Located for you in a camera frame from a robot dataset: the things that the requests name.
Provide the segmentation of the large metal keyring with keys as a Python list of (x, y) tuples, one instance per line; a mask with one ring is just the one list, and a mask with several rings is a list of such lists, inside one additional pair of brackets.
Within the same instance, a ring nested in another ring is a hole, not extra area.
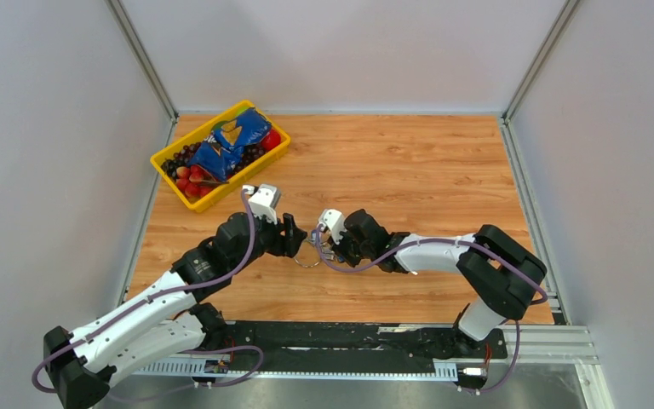
[(336, 255), (328, 243), (315, 239), (304, 239), (300, 249), (293, 257), (295, 263), (302, 268), (314, 268), (324, 260), (333, 262), (335, 259)]

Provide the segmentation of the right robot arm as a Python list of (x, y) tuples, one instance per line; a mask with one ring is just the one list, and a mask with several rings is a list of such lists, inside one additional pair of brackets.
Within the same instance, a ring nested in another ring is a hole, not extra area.
[(452, 343), (457, 352), (474, 355), (490, 332), (506, 321), (520, 321), (532, 305), (548, 300), (542, 281), (545, 264), (500, 228), (485, 224), (477, 232), (455, 237), (389, 233), (360, 209), (344, 216), (325, 210), (316, 234), (326, 241), (336, 271), (357, 273), (378, 267), (387, 273), (434, 271), (460, 274), (477, 295), (455, 321)]

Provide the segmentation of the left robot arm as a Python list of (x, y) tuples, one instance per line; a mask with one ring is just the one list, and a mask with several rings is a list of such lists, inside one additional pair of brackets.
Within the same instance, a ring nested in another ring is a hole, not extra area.
[(279, 219), (231, 215), (137, 296), (77, 329), (48, 331), (33, 387), (56, 395), (65, 408), (90, 408), (157, 360), (199, 348), (219, 351), (227, 331), (206, 298), (265, 254), (295, 256), (306, 238), (289, 213)]

